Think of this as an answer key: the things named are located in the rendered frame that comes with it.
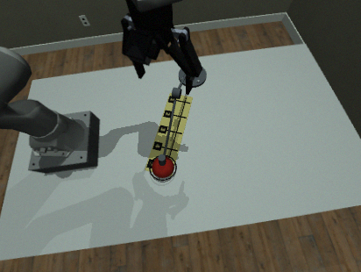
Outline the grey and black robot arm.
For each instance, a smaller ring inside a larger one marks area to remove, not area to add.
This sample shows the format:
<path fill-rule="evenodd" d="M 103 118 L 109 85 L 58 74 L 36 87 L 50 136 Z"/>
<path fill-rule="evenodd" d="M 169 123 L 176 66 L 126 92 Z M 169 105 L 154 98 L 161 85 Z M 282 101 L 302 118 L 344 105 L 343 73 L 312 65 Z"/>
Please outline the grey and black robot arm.
<path fill-rule="evenodd" d="M 132 0 L 140 12 L 180 1 Z M 154 38 L 154 30 L 131 29 L 122 54 L 131 61 L 149 66 L 152 59 L 157 60 L 161 49 Z M 31 75 L 31 67 L 20 54 L 0 47 L 0 129 L 29 134 L 29 146 L 35 156 L 68 157 L 84 140 L 84 129 L 80 124 L 36 100 L 10 103 Z"/>

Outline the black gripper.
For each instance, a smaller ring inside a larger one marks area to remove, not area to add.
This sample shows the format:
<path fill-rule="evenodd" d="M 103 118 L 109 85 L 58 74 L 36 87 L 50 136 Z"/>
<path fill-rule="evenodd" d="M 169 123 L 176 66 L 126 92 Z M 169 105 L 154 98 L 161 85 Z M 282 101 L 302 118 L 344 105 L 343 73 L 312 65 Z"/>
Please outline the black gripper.
<path fill-rule="evenodd" d="M 193 80 L 199 77 L 202 72 L 202 65 L 198 59 L 194 46 L 190 39 L 189 29 L 175 29 L 173 26 L 173 6 L 171 4 L 149 11 L 140 12 L 137 10 L 132 0 L 126 0 L 129 13 L 121 20 L 123 27 L 123 46 L 128 39 L 131 29 L 138 27 L 143 30 L 155 32 L 155 42 L 166 54 L 170 54 L 174 61 L 186 74 L 186 95 L 189 95 Z M 177 39 L 177 40 L 176 40 Z M 169 42 L 171 45 L 168 46 Z M 180 47 L 178 44 L 180 44 Z M 142 79 L 145 68 L 142 63 L 132 61 L 138 74 Z"/>

